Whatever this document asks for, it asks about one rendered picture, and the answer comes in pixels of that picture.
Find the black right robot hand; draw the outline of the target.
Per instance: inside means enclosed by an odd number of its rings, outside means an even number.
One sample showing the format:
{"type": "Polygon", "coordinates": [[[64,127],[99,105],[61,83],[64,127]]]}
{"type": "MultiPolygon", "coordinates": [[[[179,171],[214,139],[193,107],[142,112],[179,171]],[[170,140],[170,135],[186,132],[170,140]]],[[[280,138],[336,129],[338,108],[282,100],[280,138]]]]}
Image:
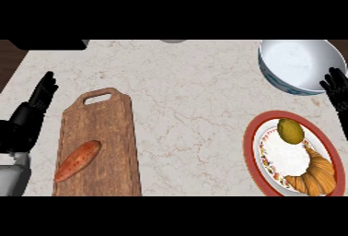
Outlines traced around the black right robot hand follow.
{"type": "Polygon", "coordinates": [[[342,133],[348,140],[348,76],[338,68],[330,67],[320,85],[338,112],[342,133]]]}

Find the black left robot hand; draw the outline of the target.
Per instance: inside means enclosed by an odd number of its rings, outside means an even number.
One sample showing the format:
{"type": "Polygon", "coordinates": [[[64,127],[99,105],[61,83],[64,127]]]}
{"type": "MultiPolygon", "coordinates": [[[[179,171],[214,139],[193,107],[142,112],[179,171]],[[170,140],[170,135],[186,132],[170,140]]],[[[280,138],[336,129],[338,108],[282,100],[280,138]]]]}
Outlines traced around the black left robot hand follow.
{"type": "Polygon", "coordinates": [[[44,114],[59,88],[52,71],[47,71],[28,101],[18,106],[9,120],[0,120],[0,153],[28,152],[36,146],[44,114]]]}

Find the white bowl with blue pattern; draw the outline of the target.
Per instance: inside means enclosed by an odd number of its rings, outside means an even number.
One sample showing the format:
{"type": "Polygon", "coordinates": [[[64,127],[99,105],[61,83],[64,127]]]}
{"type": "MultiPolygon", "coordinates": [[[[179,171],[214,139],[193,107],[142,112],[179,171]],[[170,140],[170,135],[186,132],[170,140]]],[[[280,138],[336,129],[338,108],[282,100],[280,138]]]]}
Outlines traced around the white bowl with blue pattern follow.
{"type": "Polygon", "coordinates": [[[271,85],[300,96],[325,93],[320,81],[330,67],[348,76],[348,61],[328,40],[263,40],[258,66],[271,85]]]}

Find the yellow-green lemon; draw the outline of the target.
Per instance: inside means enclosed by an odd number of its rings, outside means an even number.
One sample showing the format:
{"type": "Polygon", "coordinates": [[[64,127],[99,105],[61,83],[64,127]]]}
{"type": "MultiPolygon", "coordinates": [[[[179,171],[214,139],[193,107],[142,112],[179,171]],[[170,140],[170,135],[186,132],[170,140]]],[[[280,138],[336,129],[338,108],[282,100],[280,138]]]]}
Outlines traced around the yellow-green lemon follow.
{"type": "Polygon", "coordinates": [[[277,133],[282,139],[292,145],[305,139],[305,131],[297,121],[282,118],[277,123],[277,133]]]}

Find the red-rimmed white plate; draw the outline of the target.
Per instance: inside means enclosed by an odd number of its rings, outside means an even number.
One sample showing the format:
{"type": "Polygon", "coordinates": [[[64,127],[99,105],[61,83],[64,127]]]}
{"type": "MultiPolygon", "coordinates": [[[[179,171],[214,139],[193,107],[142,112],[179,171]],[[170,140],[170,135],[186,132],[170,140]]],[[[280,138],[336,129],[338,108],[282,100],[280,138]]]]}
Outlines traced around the red-rimmed white plate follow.
{"type": "Polygon", "coordinates": [[[335,146],[320,128],[298,114],[269,111],[258,114],[243,135],[243,156],[252,180],[264,195],[305,196],[288,183],[286,176],[301,176],[310,165],[305,146],[319,152],[333,165],[336,188],[328,196],[345,193],[345,170],[335,146]],[[304,141],[292,145],[277,133],[282,118],[294,120],[304,129],[304,141]]]}

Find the brown wooden cutting board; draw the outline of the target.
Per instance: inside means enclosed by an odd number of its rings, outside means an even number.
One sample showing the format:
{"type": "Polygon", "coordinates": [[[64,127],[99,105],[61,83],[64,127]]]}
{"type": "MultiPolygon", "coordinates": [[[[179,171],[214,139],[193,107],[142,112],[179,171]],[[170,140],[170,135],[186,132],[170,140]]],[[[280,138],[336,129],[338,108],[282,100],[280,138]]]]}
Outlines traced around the brown wooden cutting board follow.
{"type": "Polygon", "coordinates": [[[61,119],[55,196],[142,194],[131,97],[115,88],[80,95],[61,119]]]}

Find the orange sweet potato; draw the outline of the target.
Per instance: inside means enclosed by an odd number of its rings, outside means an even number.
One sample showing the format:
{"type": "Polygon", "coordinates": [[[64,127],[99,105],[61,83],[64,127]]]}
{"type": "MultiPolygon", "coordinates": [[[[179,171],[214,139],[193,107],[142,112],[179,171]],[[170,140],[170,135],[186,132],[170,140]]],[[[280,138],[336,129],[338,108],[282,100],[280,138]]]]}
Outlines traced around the orange sweet potato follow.
{"type": "Polygon", "coordinates": [[[92,163],[102,148],[99,141],[87,141],[69,154],[55,175],[55,182],[68,180],[92,163]]]}

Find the black appliance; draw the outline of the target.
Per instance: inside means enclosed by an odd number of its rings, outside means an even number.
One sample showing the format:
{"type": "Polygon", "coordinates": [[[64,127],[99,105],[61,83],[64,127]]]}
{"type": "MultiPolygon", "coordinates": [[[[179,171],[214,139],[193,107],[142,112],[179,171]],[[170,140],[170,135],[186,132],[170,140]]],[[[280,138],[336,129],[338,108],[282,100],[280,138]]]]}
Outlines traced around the black appliance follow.
{"type": "Polygon", "coordinates": [[[89,42],[84,40],[10,40],[21,50],[84,50],[89,42]]]}

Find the golden brown croissant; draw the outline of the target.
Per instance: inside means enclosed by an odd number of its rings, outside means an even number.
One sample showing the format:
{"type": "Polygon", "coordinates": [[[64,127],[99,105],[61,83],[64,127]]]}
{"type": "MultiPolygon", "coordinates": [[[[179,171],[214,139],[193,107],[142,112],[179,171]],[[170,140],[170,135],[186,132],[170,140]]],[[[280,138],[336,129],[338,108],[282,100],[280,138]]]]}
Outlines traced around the golden brown croissant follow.
{"type": "Polygon", "coordinates": [[[304,145],[310,163],[301,176],[286,176],[286,181],[292,188],[310,196],[329,195],[336,188],[335,168],[330,161],[322,154],[304,145]]]}

